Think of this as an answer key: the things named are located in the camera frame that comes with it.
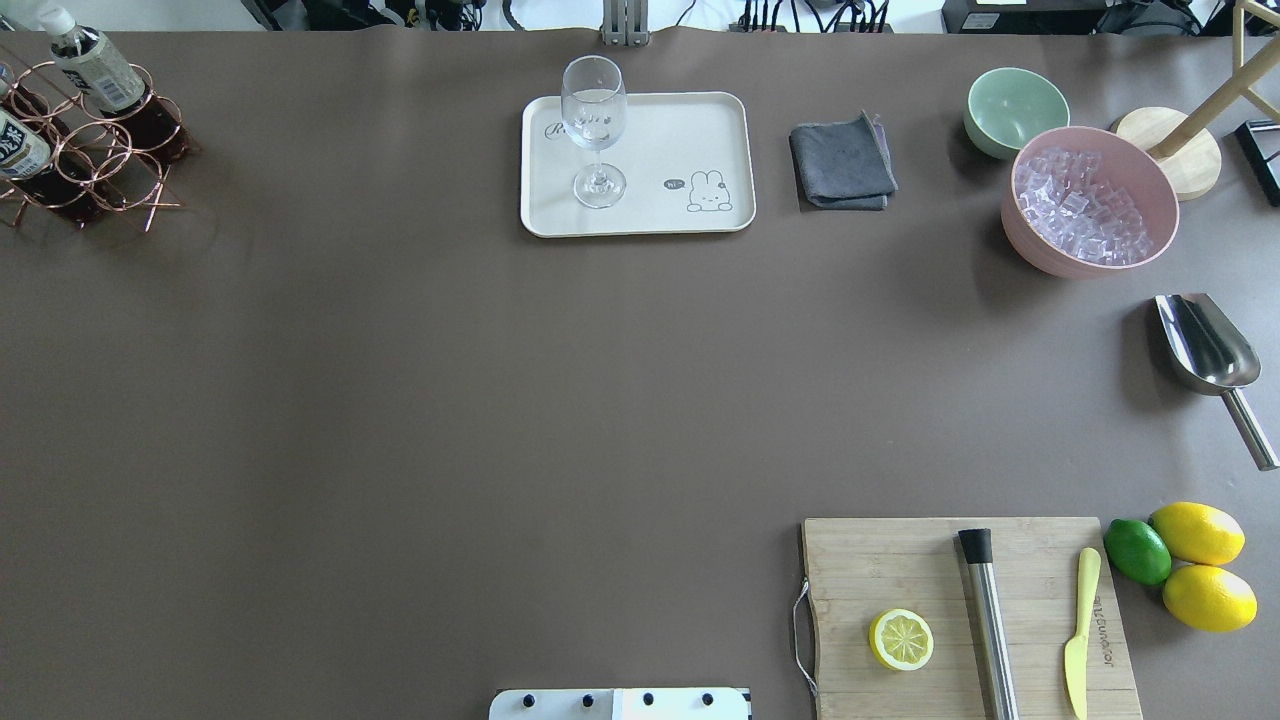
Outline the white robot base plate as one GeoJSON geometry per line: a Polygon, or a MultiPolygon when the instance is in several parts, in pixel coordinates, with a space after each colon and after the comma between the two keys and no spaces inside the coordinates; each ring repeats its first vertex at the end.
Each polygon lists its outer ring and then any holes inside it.
{"type": "Polygon", "coordinates": [[[751,719],[750,691],[732,687],[508,689],[489,719],[751,719]]]}

